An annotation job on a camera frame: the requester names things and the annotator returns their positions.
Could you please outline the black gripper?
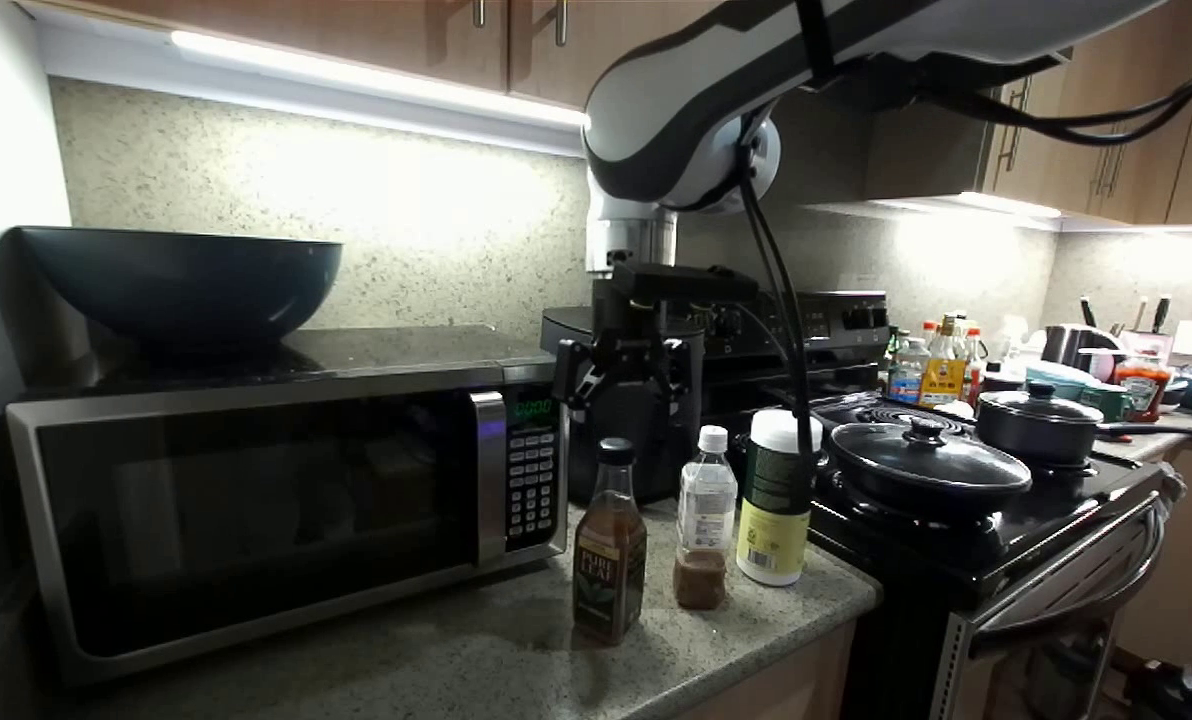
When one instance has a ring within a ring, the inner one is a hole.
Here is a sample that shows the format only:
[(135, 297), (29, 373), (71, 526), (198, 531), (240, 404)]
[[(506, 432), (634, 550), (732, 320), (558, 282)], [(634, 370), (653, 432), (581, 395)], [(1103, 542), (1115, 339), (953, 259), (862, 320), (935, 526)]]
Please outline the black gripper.
[(732, 269), (617, 259), (594, 285), (594, 335), (560, 339), (553, 395), (587, 416), (617, 385), (648, 385), (675, 416), (692, 385), (692, 348), (666, 332), (666, 303), (752, 303), (759, 285)]

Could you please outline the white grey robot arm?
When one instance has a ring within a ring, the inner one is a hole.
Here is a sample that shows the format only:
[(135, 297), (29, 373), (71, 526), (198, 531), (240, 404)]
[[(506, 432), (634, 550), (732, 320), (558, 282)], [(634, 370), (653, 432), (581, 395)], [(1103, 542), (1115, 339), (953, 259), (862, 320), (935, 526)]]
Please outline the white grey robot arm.
[(759, 210), (775, 173), (772, 107), (789, 93), (851, 88), (866, 99), (927, 99), (949, 112), (1115, 147), (1192, 104), (1192, 75), (1133, 107), (1035, 115), (992, 88), (1055, 68), (1078, 43), (1115, 33), (1169, 0), (724, 0), (679, 33), (614, 60), (587, 93), (587, 243), (620, 271), (674, 212), (737, 204), (772, 287), (784, 297), (793, 391), (806, 381), (806, 320)]

